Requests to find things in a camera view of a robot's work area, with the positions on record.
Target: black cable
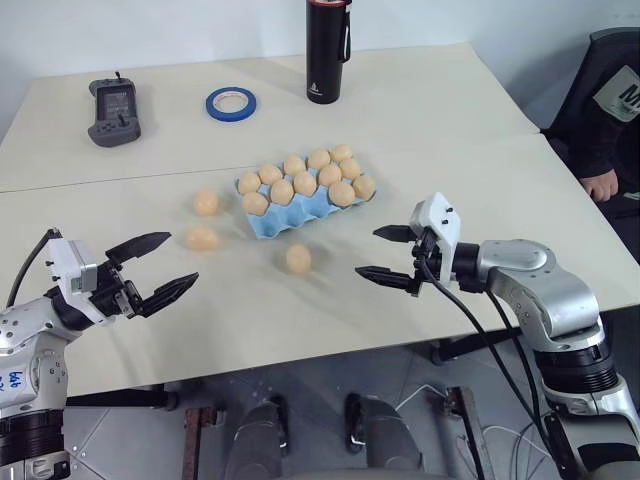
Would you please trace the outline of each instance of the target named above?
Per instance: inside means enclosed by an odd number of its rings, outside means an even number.
[[[511,336],[511,340],[513,341],[513,344],[515,345],[516,350],[518,352],[518,356],[520,357],[520,361],[522,362],[522,368],[524,368],[524,373],[526,374],[527,381],[529,382],[529,389],[531,390],[531,403],[533,404],[533,414],[535,415],[535,420],[533,420],[533,422],[535,423],[536,428],[540,433],[540,438],[542,438],[542,442],[544,443],[545,446],[547,446],[547,443],[548,443],[546,441],[547,436],[546,436],[546,433],[544,433],[542,420],[540,418],[540,399],[538,398],[538,388],[536,387],[536,381],[533,378],[533,373],[531,372],[531,366],[529,365],[529,360],[527,359],[527,356],[525,355],[524,350],[522,349],[522,344],[518,339],[518,335],[516,334],[516,331],[511,326],[511,322],[509,322],[509,318],[507,317],[507,314],[502,308],[502,305],[500,305],[500,303],[498,302],[498,299],[493,294],[493,292],[487,290],[486,293],[489,299],[491,300],[491,303],[493,303],[493,306],[498,311],[498,315],[500,315],[500,318],[502,319],[502,323],[504,323],[504,326],[507,327],[507,332],[509,332],[509,335]]]
[[[22,284],[22,280],[24,280],[24,276],[27,274],[27,270],[29,270],[29,267],[31,266],[31,264],[33,263],[35,258],[38,256],[40,251],[47,244],[49,239],[51,239],[51,238],[60,238],[60,237],[61,237],[61,235],[60,235],[60,232],[58,230],[56,230],[55,228],[50,228],[42,236],[42,238],[36,244],[36,246],[33,247],[33,250],[31,251],[31,253],[27,257],[27,259],[24,261],[24,263],[22,264],[22,267],[20,267],[20,271],[18,272],[18,275],[16,276],[16,279],[13,281],[13,285],[11,286],[11,291],[9,292],[9,299],[7,300],[6,308],[13,307],[13,305],[16,303],[16,297],[18,296],[18,290],[20,289],[20,285]]]
[[[420,269],[422,270],[422,273],[429,279],[431,283],[433,283],[433,286],[436,287],[438,291],[442,293],[445,297],[447,297],[456,307],[458,307],[462,311],[462,313],[464,313],[466,317],[469,319],[471,324],[477,330],[478,335],[480,335],[480,338],[482,338],[484,343],[489,348],[489,351],[491,352],[491,355],[493,355],[493,358],[498,364],[498,367],[500,368],[502,375],[504,375],[504,378],[506,379],[507,383],[511,387],[511,390],[513,390],[513,393],[522,404],[522,408],[524,408],[524,410],[527,412],[527,415],[529,415],[529,418],[531,418],[531,421],[536,423],[536,419],[533,414],[533,411],[529,407],[529,404],[527,403],[527,401],[524,399],[522,392],[516,385],[515,381],[513,380],[513,377],[511,376],[511,374],[507,370],[507,367],[502,361],[502,358],[498,354],[498,351],[496,350],[495,345],[491,342],[491,340],[489,340],[489,337],[487,336],[487,332],[485,332],[484,328],[482,328],[482,325],[480,325],[480,322],[478,322],[478,319],[473,315],[473,313],[471,313],[471,311],[467,308],[467,306],[458,297],[456,297],[447,288],[445,288],[444,285],[440,283],[440,281],[435,277],[435,275],[429,269],[429,266],[427,265],[426,257],[424,255],[418,257],[418,264],[420,266]]]

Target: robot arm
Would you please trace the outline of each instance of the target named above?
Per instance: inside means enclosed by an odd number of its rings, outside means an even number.
[[[120,276],[122,263],[155,250],[169,233],[131,239],[108,250],[108,260],[97,265],[82,242],[54,232],[47,265],[56,286],[0,313],[0,479],[70,475],[61,432],[68,384],[65,347],[91,325],[108,325],[119,314],[152,315],[198,278],[194,273],[173,280],[143,300]]]
[[[417,296],[429,281],[422,268],[426,260],[441,283],[455,280],[464,291],[490,291],[502,298],[534,351],[553,409],[545,417],[551,453],[563,478],[599,478],[601,467],[615,468],[623,461],[636,462],[640,470],[640,420],[625,380],[616,373],[589,287],[563,270],[544,245],[527,240],[457,243],[459,229],[456,212],[438,193],[416,206],[409,226],[374,232],[391,241],[415,242],[413,277],[382,267],[356,271]]]

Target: metal frame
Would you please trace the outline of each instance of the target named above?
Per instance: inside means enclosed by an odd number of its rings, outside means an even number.
[[[484,442],[482,427],[478,418],[476,403],[473,393],[467,387],[453,387],[447,389],[445,399],[445,412],[459,415],[464,421],[464,428],[467,431],[467,443],[476,466],[478,480],[495,480],[489,450]]]
[[[184,456],[182,480],[198,480],[200,461],[200,433],[203,427],[216,425],[218,412],[213,407],[189,408],[184,415]]]
[[[151,390],[126,388],[67,398],[67,407],[149,407],[170,411],[174,410],[178,403],[178,394],[166,392],[162,384],[154,385]]]
[[[520,327],[514,328],[517,335],[521,335]],[[487,337],[494,345],[511,339],[511,334],[507,330],[498,330],[495,332],[487,332]],[[476,350],[486,348],[487,344],[480,335],[469,335],[459,340],[451,340],[448,338],[439,341],[439,346],[433,346],[429,355],[429,360],[435,365],[442,365],[444,362],[453,360],[456,357],[466,355]]]

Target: person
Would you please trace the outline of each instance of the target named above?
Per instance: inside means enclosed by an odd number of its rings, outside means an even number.
[[[596,202],[640,191],[640,53],[605,69],[569,141],[568,167]]]

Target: table surface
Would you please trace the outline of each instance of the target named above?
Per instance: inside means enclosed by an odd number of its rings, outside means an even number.
[[[425,286],[416,299],[353,270],[409,272],[410,247],[371,231],[405,223],[415,203],[438,190],[462,218],[462,241],[539,241],[591,286],[601,309],[640,303],[637,264],[469,46],[358,53],[345,67],[343,98],[330,106],[303,98],[303,72],[301,57],[126,72],[141,93],[143,136],[114,149],[94,146],[85,133],[91,100],[78,91],[100,75],[34,83],[0,147],[0,218],[11,226],[3,235],[0,291],[9,290],[28,251],[54,225],[68,239],[85,240],[98,260],[132,236],[173,232],[156,252],[125,266],[125,278],[143,295],[200,273],[190,291],[153,317],[121,318],[71,344],[71,395],[471,333],[434,289]],[[220,124],[204,113],[206,95],[228,84],[260,99],[245,122]],[[50,126],[57,133],[43,132],[42,117],[62,105],[68,108]],[[247,166],[342,142],[377,179],[374,200],[256,240],[233,180]],[[194,214],[191,198],[201,188],[222,195],[219,215]],[[219,250],[185,248],[186,230],[200,224],[218,231]],[[298,242],[312,250],[307,276],[282,265],[286,248]],[[18,301],[49,287],[39,261]],[[461,295],[486,328],[500,328],[486,298]]]

